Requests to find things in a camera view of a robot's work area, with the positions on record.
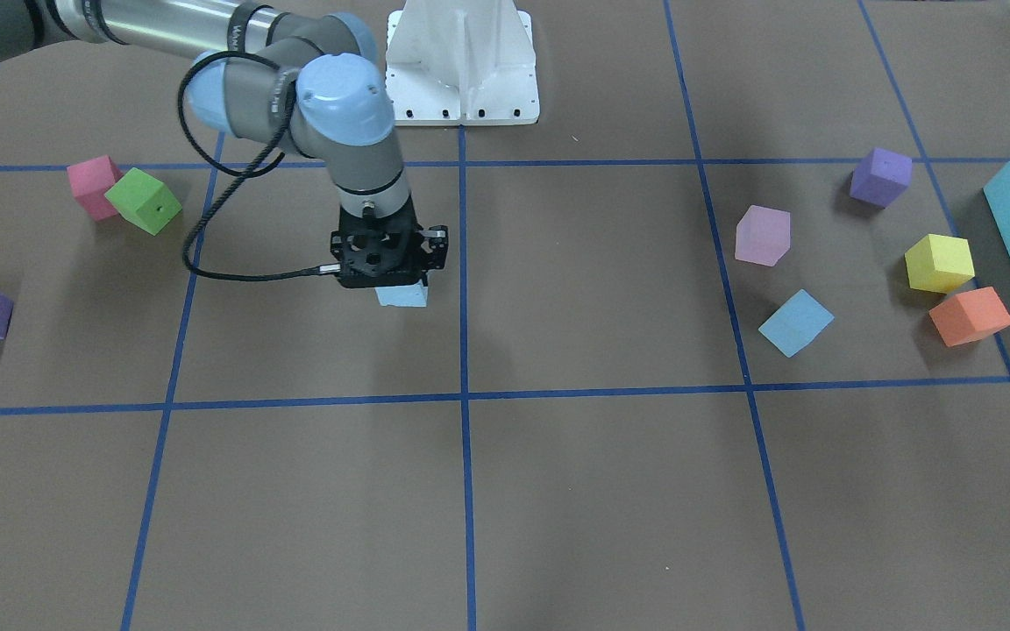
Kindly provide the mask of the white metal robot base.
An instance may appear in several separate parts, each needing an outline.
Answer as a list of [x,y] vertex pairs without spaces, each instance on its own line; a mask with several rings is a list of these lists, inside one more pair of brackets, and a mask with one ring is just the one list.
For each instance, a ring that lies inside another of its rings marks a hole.
[[541,116],[533,21],[513,1],[408,1],[386,20],[397,125],[530,125]]

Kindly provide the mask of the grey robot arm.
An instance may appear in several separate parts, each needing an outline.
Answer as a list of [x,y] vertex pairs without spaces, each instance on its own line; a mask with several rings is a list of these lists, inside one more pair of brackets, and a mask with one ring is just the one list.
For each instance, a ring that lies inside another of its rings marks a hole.
[[176,110],[263,145],[230,191],[278,165],[320,160],[339,195],[334,262],[277,274],[341,287],[426,287],[445,267],[445,226],[416,218],[395,116],[368,25],[309,18],[260,1],[0,1],[0,61],[61,41],[139,46],[192,60]]

